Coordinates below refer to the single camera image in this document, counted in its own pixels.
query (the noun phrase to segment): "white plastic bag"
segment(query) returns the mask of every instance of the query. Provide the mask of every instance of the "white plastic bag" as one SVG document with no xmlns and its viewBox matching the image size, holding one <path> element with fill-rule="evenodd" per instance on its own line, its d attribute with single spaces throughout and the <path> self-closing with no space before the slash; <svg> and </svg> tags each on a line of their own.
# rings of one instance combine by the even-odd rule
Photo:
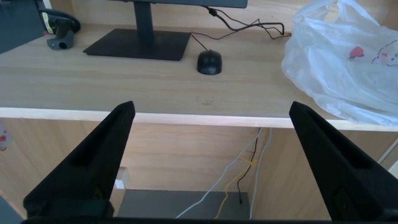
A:
<svg viewBox="0 0 398 224">
<path fill-rule="evenodd" d="M 325 22 L 335 2 L 339 16 Z M 299 89 L 340 118 L 398 125 L 398 31 L 354 0 L 315 0 L 293 22 L 282 69 Z"/>
</svg>

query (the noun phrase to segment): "monitor stand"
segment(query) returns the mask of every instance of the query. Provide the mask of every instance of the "monitor stand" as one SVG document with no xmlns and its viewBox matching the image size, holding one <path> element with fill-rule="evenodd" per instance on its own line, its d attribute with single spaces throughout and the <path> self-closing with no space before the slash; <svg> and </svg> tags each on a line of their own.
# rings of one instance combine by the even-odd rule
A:
<svg viewBox="0 0 398 224">
<path fill-rule="evenodd" d="M 83 52 L 87 55 L 180 61 L 190 33 L 154 31 L 149 2 L 134 2 L 137 29 L 114 29 Z"/>
</svg>

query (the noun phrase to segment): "black cable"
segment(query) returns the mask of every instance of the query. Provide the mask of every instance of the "black cable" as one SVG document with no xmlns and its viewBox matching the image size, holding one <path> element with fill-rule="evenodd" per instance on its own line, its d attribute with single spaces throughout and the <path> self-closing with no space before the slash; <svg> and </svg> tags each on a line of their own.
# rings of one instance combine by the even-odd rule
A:
<svg viewBox="0 0 398 224">
<path fill-rule="evenodd" d="M 229 35 L 232 35 L 232 34 L 235 34 L 235 33 L 237 33 L 237 31 L 234 31 L 234 32 L 229 33 L 229 34 L 226 34 L 226 35 L 224 35 L 224 36 L 222 36 L 222 37 L 212 37 L 212 36 L 209 36 L 209 35 L 207 35 L 207 34 L 201 34 L 201 33 L 197 33 L 197 32 L 191 32 L 191 34 L 203 35 L 203 36 L 208 37 L 208 38 L 213 39 L 213 40 L 221 40 L 222 38 L 225 38 L 225 37 L 227 37 L 227 36 L 229 36 Z"/>
<path fill-rule="evenodd" d="M 215 9 L 216 11 L 218 11 L 218 12 L 220 12 L 220 13 L 222 13 L 222 14 L 224 14 L 228 19 L 231 19 L 232 21 L 235 21 L 235 22 L 238 22 L 238 23 L 240 23 L 240 24 L 242 24 L 242 25 L 245 25 L 245 26 L 248 26 L 249 24 L 245 24 L 244 22 L 242 22 L 242 21 L 239 21 L 239 20 L 237 20 L 237 19 L 234 19 L 234 18 L 232 18 L 231 16 L 229 16 L 227 13 L 225 13 L 224 11 L 222 11 L 222 10 L 219 10 L 219 9 Z M 276 28 L 276 27 L 268 27 L 268 28 L 265 28 L 263 25 L 258 25 L 259 27 L 261 27 L 261 28 L 263 28 L 263 29 L 265 29 L 265 30 L 267 30 L 267 29 L 275 29 L 276 31 L 278 31 L 281 35 L 283 35 L 283 33 L 278 29 L 278 28 Z"/>
<path fill-rule="evenodd" d="M 250 158 L 250 162 L 253 162 L 254 156 L 256 155 L 256 151 L 257 151 L 257 140 L 259 138 L 256 138 L 256 144 L 254 145 L 254 152 Z M 249 166 L 249 168 L 247 169 L 247 171 L 243 174 L 243 176 L 238 180 L 238 183 L 236 183 L 236 185 L 238 186 L 238 192 L 239 192 L 239 203 L 242 204 L 242 194 L 241 194 L 241 189 L 239 187 L 239 182 L 246 176 L 246 174 L 248 174 L 249 170 L 251 168 L 251 165 Z"/>
<path fill-rule="evenodd" d="M 222 38 L 225 38 L 225 37 L 227 37 L 227 36 L 229 36 L 229 35 L 232 35 L 232 34 L 234 34 L 234 33 L 237 33 L 237 32 L 234 31 L 234 32 L 232 32 L 232 33 L 229 33 L 229 34 L 226 34 L 226 35 L 224 35 L 224 36 L 222 36 L 222 37 L 217 38 L 217 37 L 211 37 L 211 36 L 209 36 L 209 35 L 207 35 L 207 34 L 201 34 L 201 33 L 197 33 L 197 32 L 191 32 L 191 36 L 192 36 L 204 49 L 207 50 L 207 48 L 206 48 L 198 39 L 195 38 L 194 34 L 196 34 L 196 35 L 203 35 L 203 36 L 208 37 L 208 38 L 211 38 L 211 39 L 213 39 L 213 40 L 221 40 Z"/>
<path fill-rule="evenodd" d="M 222 37 L 212 37 L 212 36 L 207 35 L 207 34 L 202 34 L 202 33 L 197 33 L 197 32 L 191 32 L 191 33 L 190 33 L 191 36 L 192 36 L 204 49 L 206 49 L 206 50 L 208 50 L 208 49 L 207 49 L 207 48 L 194 36 L 194 34 L 196 34 L 196 35 L 202 35 L 202 36 L 211 38 L 211 39 L 213 39 L 213 40 L 221 40 L 221 39 L 223 39 L 223 38 L 225 38 L 225 37 L 227 37 L 227 36 L 230 36 L 230 35 L 232 35 L 232 34 L 235 34 L 235 33 L 239 32 L 239 31 L 241 31 L 241 30 L 244 30 L 244 29 L 247 29 L 247 28 L 250 28 L 250 27 L 254 27 L 254 26 L 258 26 L 258 27 L 263 28 L 263 29 L 268 33 L 269 37 L 270 37 L 272 40 L 275 40 L 275 39 L 278 39 L 278 38 L 281 38 L 281 37 L 290 37 L 290 35 L 284 35 L 284 33 L 285 33 L 285 25 L 284 25 L 283 23 L 281 23 L 281 22 L 275 22 L 275 23 L 272 23 L 272 22 L 260 22 L 260 19 L 256 19 L 256 20 L 255 20 L 254 22 L 252 22 L 251 24 L 245 24 L 244 22 L 241 22 L 241 21 L 239 21 L 239 20 L 237 20 L 237 19 L 233 19 L 232 17 L 230 17 L 229 15 L 227 15 L 227 13 L 225 13 L 225 12 L 222 11 L 222 10 L 219 10 L 219 9 L 212 9 L 212 8 L 210 8 L 210 7 L 207 7 L 207 6 L 202 6 L 202 7 L 204 7 L 205 9 L 207 9 L 207 10 L 209 11 L 209 13 L 210 13 L 212 16 L 215 16 L 215 17 L 221 19 L 221 20 L 227 25 L 227 27 L 228 27 L 230 30 L 233 31 L 233 32 L 231 32 L 231 33 L 229 33 L 229 34 L 226 34 L 226 35 L 222 36 Z M 238 23 L 240 23 L 240 24 L 242 24 L 242 25 L 245 25 L 245 27 L 242 27 L 242 28 L 239 28 L 239 29 L 232 28 L 232 27 L 224 20 L 224 18 L 222 18 L 221 16 L 217 15 L 217 12 L 223 13 L 226 17 L 228 17 L 228 19 L 231 19 L 232 21 L 238 22 Z M 276 27 L 264 27 L 264 25 L 281 25 L 281 26 L 282 26 L 282 31 L 280 31 L 280 30 L 279 30 L 278 28 L 276 28 Z M 273 36 L 271 35 L 271 33 L 268 31 L 268 29 L 275 29 L 275 30 L 277 30 L 277 31 L 281 34 L 281 36 L 279 36 L 279 37 L 273 37 Z"/>
<path fill-rule="evenodd" d="M 195 32 L 191 32 L 191 36 L 205 49 L 207 50 L 207 48 L 203 45 L 203 43 L 201 43 L 193 34 L 197 34 Z"/>
</svg>

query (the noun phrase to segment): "yellow cable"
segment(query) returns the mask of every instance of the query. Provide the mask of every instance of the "yellow cable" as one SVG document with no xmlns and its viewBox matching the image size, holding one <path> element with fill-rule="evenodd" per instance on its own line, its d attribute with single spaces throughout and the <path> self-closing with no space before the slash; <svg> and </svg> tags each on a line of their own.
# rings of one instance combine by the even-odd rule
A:
<svg viewBox="0 0 398 224">
<path fill-rule="evenodd" d="M 243 175 L 243 174 L 246 172 L 246 170 L 247 170 L 251 165 L 256 165 L 257 162 L 258 162 L 258 161 L 250 162 L 249 160 L 247 160 L 247 161 L 249 162 L 249 165 L 248 165 L 247 167 L 245 167 L 245 168 L 242 170 L 242 172 L 240 172 L 234 179 L 232 179 L 231 182 L 230 182 L 229 184 L 227 184 L 227 186 L 225 187 L 225 190 L 224 190 L 224 192 L 225 192 L 225 198 L 224 198 L 223 202 L 221 203 L 220 208 L 218 209 L 218 213 L 217 213 L 216 217 L 214 217 L 214 219 L 216 219 L 216 218 L 219 217 L 219 215 L 220 215 L 220 213 L 221 213 L 221 211 L 222 211 L 222 209 L 223 209 L 223 207 L 224 207 L 224 203 L 225 203 L 225 201 L 228 199 L 228 187 L 229 187 L 235 180 L 237 180 L 238 178 L 240 178 L 240 176 Z"/>
</svg>

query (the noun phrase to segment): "white cable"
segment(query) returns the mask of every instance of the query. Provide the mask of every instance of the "white cable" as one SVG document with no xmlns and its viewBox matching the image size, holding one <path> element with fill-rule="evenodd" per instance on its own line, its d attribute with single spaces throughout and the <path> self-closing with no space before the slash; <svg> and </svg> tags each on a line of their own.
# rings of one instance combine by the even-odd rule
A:
<svg viewBox="0 0 398 224">
<path fill-rule="evenodd" d="M 256 181 L 254 182 L 254 193 L 253 193 L 253 199 L 251 200 L 251 205 L 250 205 L 250 217 L 249 219 L 252 219 L 252 215 L 253 215 L 253 206 L 254 206 L 254 201 L 256 199 L 256 194 L 257 194 L 257 181 L 259 180 L 259 171 L 260 171 L 260 166 L 261 166 L 261 162 L 262 162 L 262 156 L 264 155 L 264 152 L 266 151 L 267 147 L 269 146 L 269 144 L 271 143 L 272 140 L 272 128 L 270 128 L 269 130 L 269 138 L 268 138 L 268 142 L 267 144 L 264 146 L 264 148 L 262 149 L 261 152 L 261 156 L 259 159 L 259 165 L 257 166 L 257 172 L 256 172 Z"/>
<path fill-rule="evenodd" d="M 221 177 L 217 180 L 217 182 L 211 187 L 210 190 L 208 190 L 204 196 L 196 203 L 194 203 L 193 205 L 189 206 L 187 209 L 185 209 L 182 213 L 180 213 L 177 217 L 175 218 L 180 218 L 184 213 L 186 213 L 187 211 L 191 210 L 191 208 L 199 205 L 205 198 L 206 196 L 217 186 L 217 184 L 222 180 L 222 178 L 225 176 L 226 171 L 229 169 L 229 167 L 231 167 L 241 156 L 244 152 L 246 152 L 246 149 L 260 136 L 260 134 L 262 133 L 262 128 L 260 128 L 260 131 L 257 133 L 257 136 L 250 141 L 241 151 L 241 153 L 239 153 L 239 155 L 234 159 L 234 161 L 232 161 L 227 167 L 225 167 L 225 170 L 223 172 L 223 174 L 221 175 Z"/>
</svg>

